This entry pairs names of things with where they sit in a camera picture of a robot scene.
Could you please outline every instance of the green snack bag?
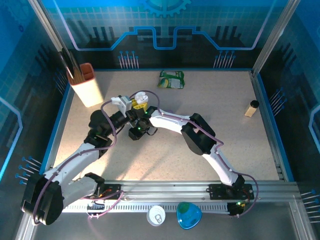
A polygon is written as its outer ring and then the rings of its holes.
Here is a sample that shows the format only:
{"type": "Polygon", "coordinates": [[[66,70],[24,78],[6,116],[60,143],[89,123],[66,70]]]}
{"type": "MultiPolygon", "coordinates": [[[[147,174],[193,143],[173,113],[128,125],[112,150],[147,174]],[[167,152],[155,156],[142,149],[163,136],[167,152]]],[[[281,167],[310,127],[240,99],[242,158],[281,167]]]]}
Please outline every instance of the green snack bag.
{"type": "Polygon", "coordinates": [[[161,71],[159,76],[159,88],[164,89],[183,89],[185,86],[183,71],[161,71]]]}

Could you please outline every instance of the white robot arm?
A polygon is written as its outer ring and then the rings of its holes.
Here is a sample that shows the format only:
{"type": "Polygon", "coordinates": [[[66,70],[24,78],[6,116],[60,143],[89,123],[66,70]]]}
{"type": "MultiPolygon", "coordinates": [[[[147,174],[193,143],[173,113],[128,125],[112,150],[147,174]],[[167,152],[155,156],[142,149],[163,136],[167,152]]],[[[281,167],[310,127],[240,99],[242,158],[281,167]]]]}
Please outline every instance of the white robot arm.
{"type": "MultiPolygon", "coordinates": [[[[217,142],[205,135],[200,129],[196,131],[196,128],[191,124],[194,122],[201,126],[202,130],[215,136],[215,132],[199,114],[181,116],[165,112],[154,106],[150,106],[146,111],[148,98],[145,97],[139,100],[140,104],[127,96],[119,96],[111,100],[119,108],[119,111],[110,117],[114,128],[120,129],[129,123],[132,126],[129,130],[129,137],[132,140],[139,140],[145,133],[148,133],[150,128],[165,128],[182,134],[190,150],[203,156],[209,162],[227,189],[237,191],[244,185],[243,177],[232,172],[232,167],[222,152],[216,151],[217,142]]],[[[108,187],[104,184],[104,179],[93,173],[88,173],[80,180],[72,182],[77,174],[99,159],[107,150],[95,150],[81,154],[83,151],[93,148],[100,149],[110,146],[112,143],[109,136],[113,130],[101,110],[92,113],[89,127],[90,131],[84,143],[64,162],[42,175],[34,173],[30,176],[21,203],[23,212],[33,214],[40,191],[53,175],[55,176],[47,185],[36,210],[36,220],[45,225],[52,224],[62,210],[74,201],[85,196],[98,198],[106,192],[108,187]],[[60,169],[60,166],[66,161],[68,163],[60,169]]]]}
{"type": "MultiPolygon", "coordinates": [[[[182,128],[185,126],[188,121],[190,120],[190,116],[181,116],[172,114],[163,110],[154,111],[151,115],[150,122],[153,127],[155,128],[164,128],[176,133],[182,134],[182,128]]],[[[210,149],[210,154],[202,154],[202,156],[208,161],[208,163],[213,167],[216,173],[219,175],[220,181],[228,186],[232,186],[238,178],[238,175],[231,172],[226,166],[221,162],[220,158],[218,157],[216,151],[216,144],[210,149]]],[[[222,157],[224,162],[232,169],[230,163],[223,155],[220,149],[218,149],[218,154],[222,157]]]]}

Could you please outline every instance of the blue wall panel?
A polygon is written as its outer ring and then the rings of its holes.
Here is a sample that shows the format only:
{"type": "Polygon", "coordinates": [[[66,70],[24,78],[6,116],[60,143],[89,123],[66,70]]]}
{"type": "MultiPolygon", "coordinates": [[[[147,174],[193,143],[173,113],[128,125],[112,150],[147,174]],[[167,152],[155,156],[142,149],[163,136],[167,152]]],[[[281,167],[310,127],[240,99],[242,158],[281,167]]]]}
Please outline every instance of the blue wall panel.
{"type": "MultiPolygon", "coordinates": [[[[261,71],[293,177],[302,192],[320,191],[319,26],[320,2],[301,0],[261,71]],[[277,93],[281,97],[272,97],[277,93]]],[[[320,236],[319,225],[314,226],[320,236]]]]}
{"type": "Polygon", "coordinates": [[[24,172],[36,172],[22,157],[42,162],[67,81],[27,0],[0,0],[0,32],[0,238],[7,240],[22,216],[24,172]]]}
{"type": "Polygon", "coordinates": [[[68,48],[94,68],[126,69],[121,52],[134,51],[140,68],[223,69],[253,66],[286,2],[58,0],[55,5],[46,0],[44,5],[68,48]],[[215,64],[223,58],[228,64],[215,64]]]}

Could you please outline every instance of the pen holder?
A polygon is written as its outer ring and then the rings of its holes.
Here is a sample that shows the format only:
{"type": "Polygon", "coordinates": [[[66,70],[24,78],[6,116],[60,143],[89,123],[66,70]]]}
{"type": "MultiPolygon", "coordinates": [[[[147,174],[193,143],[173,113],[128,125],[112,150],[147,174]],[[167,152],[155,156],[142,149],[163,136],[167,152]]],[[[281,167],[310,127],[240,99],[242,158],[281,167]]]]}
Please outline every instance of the pen holder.
{"type": "Polygon", "coordinates": [[[80,65],[80,69],[81,72],[78,68],[73,68],[73,79],[68,71],[66,72],[70,86],[87,108],[102,103],[104,101],[104,96],[97,83],[92,65],[90,63],[83,63],[80,65]]]}

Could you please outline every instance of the yellow object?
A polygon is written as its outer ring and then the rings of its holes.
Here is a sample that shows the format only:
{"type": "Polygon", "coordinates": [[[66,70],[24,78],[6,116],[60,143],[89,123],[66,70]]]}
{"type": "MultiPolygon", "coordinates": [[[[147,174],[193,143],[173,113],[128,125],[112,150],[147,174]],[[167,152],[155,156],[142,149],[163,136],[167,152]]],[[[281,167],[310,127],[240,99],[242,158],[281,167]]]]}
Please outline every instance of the yellow object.
{"type": "Polygon", "coordinates": [[[257,100],[253,100],[250,102],[249,106],[246,108],[244,115],[246,117],[252,117],[252,115],[256,112],[259,107],[259,102],[257,100]]]}
{"type": "Polygon", "coordinates": [[[146,112],[148,109],[148,103],[144,102],[144,103],[138,104],[135,99],[132,99],[132,107],[136,110],[143,108],[143,110],[146,112]]]}
{"type": "Polygon", "coordinates": [[[166,88],[166,87],[168,87],[168,85],[169,85],[169,80],[166,79],[166,78],[163,78],[163,79],[161,80],[161,87],[162,87],[162,88],[166,88]]]}

